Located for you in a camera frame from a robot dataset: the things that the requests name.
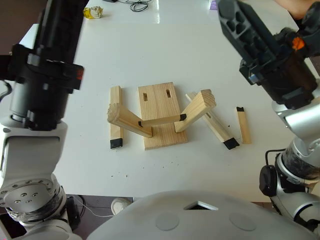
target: pine wood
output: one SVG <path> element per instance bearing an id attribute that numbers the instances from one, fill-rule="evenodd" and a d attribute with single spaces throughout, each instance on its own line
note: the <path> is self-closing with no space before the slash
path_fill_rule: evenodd
<path id="1" fill-rule="evenodd" d="M 122 89 L 120 86 L 110 88 L 110 104 L 122 105 Z M 110 140 L 123 139 L 124 129 L 117 125 L 110 124 Z"/>
<path id="2" fill-rule="evenodd" d="M 215 97 L 212 95 L 211 90 L 201 90 L 183 110 L 182 114 L 186 114 L 186 119 L 174 123 L 175 132 L 184 131 L 215 106 Z"/>
<path id="3" fill-rule="evenodd" d="M 166 117 L 161 117 L 161 118 L 156 118 L 156 119 L 151 119 L 151 120 L 144 120 L 141 122 L 141 125 L 143 127 L 148 127 L 148 126 L 156 126 L 156 125 L 161 125 L 161 124 L 174 123 L 174 122 L 179 122 L 179 121 L 181 121 L 180 114 L 175 115 L 175 116 L 166 116 Z"/>
<path id="4" fill-rule="evenodd" d="M 138 87 L 141 118 L 144 121 L 180 115 L 172 82 Z M 185 131 L 176 133 L 174 123 L 152 127 L 153 136 L 144 137 L 144 149 L 155 149 L 188 142 Z"/>
<path id="5" fill-rule="evenodd" d="M 195 98 L 196 93 L 189 92 L 185 96 L 191 102 Z M 204 114 L 202 119 L 206 122 L 208 127 L 212 130 L 212 132 L 216 135 L 220 142 L 223 143 L 232 138 L 232 136 L 230 136 L 229 133 L 221 125 L 221 123 L 219 122 L 218 118 L 215 116 L 212 110 Z"/>
<path id="6" fill-rule="evenodd" d="M 152 128 L 150 126 L 141 127 L 138 122 L 141 118 L 133 114 L 120 103 L 110 104 L 108 109 L 108 122 L 124 129 L 127 129 L 136 134 L 147 138 L 152 137 Z"/>
<path id="7" fill-rule="evenodd" d="M 252 144 L 246 112 L 237 110 L 237 116 L 238 116 L 241 135 L 242 135 L 242 143 Z"/>

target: wooden stick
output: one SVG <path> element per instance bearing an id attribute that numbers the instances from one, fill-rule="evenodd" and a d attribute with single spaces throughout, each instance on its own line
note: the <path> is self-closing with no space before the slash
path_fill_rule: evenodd
<path id="1" fill-rule="evenodd" d="M 190 92 L 187 93 L 185 96 L 191 102 L 195 98 L 196 93 Z M 239 146 L 237 140 L 224 129 L 219 119 L 212 110 L 208 111 L 205 115 L 203 115 L 202 119 L 212 130 L 215 136 L 220 140 L 220 142 L 222 142 L 229 150 Z"/>
<path id="2" fill-rule="evenodd" d="M 248 127 L 248 122 L 247 122 L 247 117 L 246 113 L 243 107 L 236 107 L 237 115 L 238 115 L 238 120 L 240 124 L 240 129 L 241 129 L 241 135 L 242 135 L 242 143 L 243 144 L 251 144 L 251 136 L 249 132 L 249 127 Z"/>
<path id="3" fill-rule="evenodd" d="M 120 103 L 110 104 L 108 109 L 108 122 L 131 132 L 139 134 L 141 136 L 151 138 L 152 128 L 150 126 L 141 127 L 138 122 L 142 121 L 126 107 L 120 105 Z"/>
<path id="4" fill-rule="evenodd" d="M 212 95 L 211 90 L 201 90 L 183 110 L 182 114 L 186 114 L 186 119 L 174 123 L 175 132 L 182 132 L 215 106 L 215 97 Z"/>
<path id="5" fill-rule="evenodd" d="M 110 104 L 122 105 L 122 89 L 120 86 L 110 88 Z M 123 146 L 124 129 L 117 125 L 110 124 L 110 149 Z"/>
<path id="6" fill-rule="evenodd" d="M 180 114 L 175 116 L 167 116 L 167 117 L 161 117 L 151 120 L 145 120 L 145 121 L 139 121 L 139 126 L 141 127 L 148 127 L 148 126 L 156 126 L 161 124 L 169 124 L 174 122 L 179 122 L 185 120 L 187 117 L 186 114 Z"/>

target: black cable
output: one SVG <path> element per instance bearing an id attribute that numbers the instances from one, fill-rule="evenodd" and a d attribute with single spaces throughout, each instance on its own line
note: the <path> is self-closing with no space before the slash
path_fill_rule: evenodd
<path id="1" fill-rule="evenodd" d="M 12 93 L 12 87 L 5 80 L 0 80 L 0 81 L 2 81 L 7 88 L 6 91 L 4 91 L 3 93 L 0 93 L 0 103 L 1 103 L 2 99 L 4 99 L 5 96 L 8 96 L 10 93 Z"/>
<path id="2" fill-rule="evenodd" d="M 268 166 L 269 165 L 269 161 L 268 161 L 268 154 L 269 153 L 276 153 L 276 152 L 283 152 L 284 150 L 286 150 L 285 148 L 283 149 L 272 149 L 272 150 L 268 150 L 265 152 L 265 164 Z"/>
<path id="3" fill-rule="evenodd" d="M 149 7 L 149 2 L 152 0 L 138 0 L 138 1 L 132 1 L 132 0 L 126 0 L 126 1 L 118 1 L 119 3 L 123 4 L 130 4 L 130 10 L 134 13 L 142 12 Z"/>
<path id="4" fill-rule="evenodd" d="M 84 196 L 82 196 L 82 195 L 78 195 L 78 196 L 79 196 L 79 198 L 81 198 L 82 204 L 83 204 L 81 212 L 80 212 L 80 217 L 82 217 L 85 214 L 85 211 L 86 211 L 86 208 L 85 208 L 86 200 L 85 200 Z"/>

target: cable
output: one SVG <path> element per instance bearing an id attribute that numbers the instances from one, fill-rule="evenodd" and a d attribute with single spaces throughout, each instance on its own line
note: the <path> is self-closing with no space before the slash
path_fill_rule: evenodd
<path id="1" fill-rule="evenodd" d="M 268 161 L 268 154 L 269 153 L 276 153 L 276 152 L 283 152 L 284 150 L 286 150 L 285 148 L 283 149 L 272 149 L 272 150 L 268 150 L 265 152 L 265 164 L 268 166 L 269 165 L 269 161 Z"/>
<path id="2" fill-rule="evenodd" d="M 142 12 L 146 9 L 149 8 L 149 2 L 151 2 L 152 0 L 147 0 L 147 1 L 142 1 L 142 0 L 138 0 L 138 1 L 132 1 L 132 0 L 126 0 L 126 1 L 118 1 L 119 3 L 123 3 L 123 4 L 130 4 L 130 10 L 134 13 L 139 13 Z"/>
<path id="3" fill-rule="evenodd" d="M 12 93 L 12 87 L 5 80 L 0 80 L 0 81 L 3 81 L 4 85 L 7 88 L 6 91 L 4 91 L 3 93 L 0 93 L 0 103 L 1 103 L 2 99 L 4 99 L 5 96 L 8 96 L 10 93 Z"/>
<path id="4" fill-rule="evenodd" d="M 107 215 L 107 216 L 101 216 L 101 215 L 98 215 L 98 214 L 95 214 L 90 208 L 88 208 L 86 205 L 82 204 L 82 202 L 80 202 L 78 199 L 74 198 L 75 200 L 77 200 L 82 206 L 84 206 L 86 209 L 88 209 L 92 215 L 96 216 L 96 217 L 99 217 L 99 218 L 112 218 L 113 215 Z"/>
<path id="5" fill-rule="evenodd" d="M 86 200 L 85 200 L 84 196 L 82 196 L 82 195 L 78 195 L 78 196 L 79 196 L 79 198 L 81 198 L 82 204 L 83 204 L 81 212 L 80 212 L 80 217 L 82 217 L 85 214 L 85 211 L 86 211 L 86 209 L 84 207 L 86 205 Z"/>

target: yellow wrapper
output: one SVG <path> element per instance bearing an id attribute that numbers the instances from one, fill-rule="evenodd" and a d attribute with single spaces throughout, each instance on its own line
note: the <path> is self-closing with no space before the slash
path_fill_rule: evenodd
<path id="1" fill-rule="evenodd" d="M 104 9 L 99 6 L 85 7 L 83 10 L 83 15 L 87 19 L 99 19 L 102 16 L 102 11 Z"/>

